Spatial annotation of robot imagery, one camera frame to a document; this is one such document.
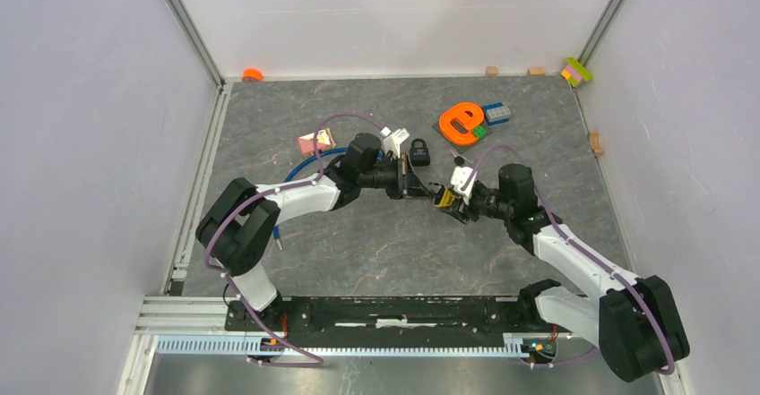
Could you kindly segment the yellow padlock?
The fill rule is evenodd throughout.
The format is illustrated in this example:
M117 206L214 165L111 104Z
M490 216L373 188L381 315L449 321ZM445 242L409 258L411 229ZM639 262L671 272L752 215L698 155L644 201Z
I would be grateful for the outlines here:
M442 197L434 199L434 206L438 209L450 208L456 201L457 195L451 189L448 189Z

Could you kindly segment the black head key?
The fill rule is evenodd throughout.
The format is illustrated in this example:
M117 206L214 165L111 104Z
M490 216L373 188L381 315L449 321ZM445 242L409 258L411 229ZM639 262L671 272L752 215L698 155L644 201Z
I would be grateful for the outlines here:
M460 152L450 149L450 152L453 156L453 161L456 166L464 167L464 166L471 166L474 164L474 162L468 158L465 158Z

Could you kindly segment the black padlock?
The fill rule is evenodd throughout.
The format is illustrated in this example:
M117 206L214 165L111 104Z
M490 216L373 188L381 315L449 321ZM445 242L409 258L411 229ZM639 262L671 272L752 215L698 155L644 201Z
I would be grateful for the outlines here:
M411 142L409 161L413 167L428 167L431 164L429 148L425 140L416 138Z

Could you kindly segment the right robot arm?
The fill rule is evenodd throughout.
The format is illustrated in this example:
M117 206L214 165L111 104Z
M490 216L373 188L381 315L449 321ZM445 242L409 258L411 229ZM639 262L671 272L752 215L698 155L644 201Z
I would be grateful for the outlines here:
M553 266L579 293L545 279L519 293L520 324L539 331L556 324L596 347L610 370L633 382L650 373L670 374L688 357L690 344L668 283L643 278L593 250L548 208L532 171L507 164L498 185L477 180L472 167L456 167L434 204L462 224L481 218L503 222L510 239Z

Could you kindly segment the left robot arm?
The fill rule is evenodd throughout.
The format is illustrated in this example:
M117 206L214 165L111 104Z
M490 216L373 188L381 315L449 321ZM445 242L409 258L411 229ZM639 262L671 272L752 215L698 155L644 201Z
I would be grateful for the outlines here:
M201 218L195 238L207 266L220 271L248 305L249 321L270 330L281 320L280 294L261 260L273 230L284 221L345 207L364 189L383 190L392 200L433 194L393 143L359 133L322 173L276 185L232 180Z

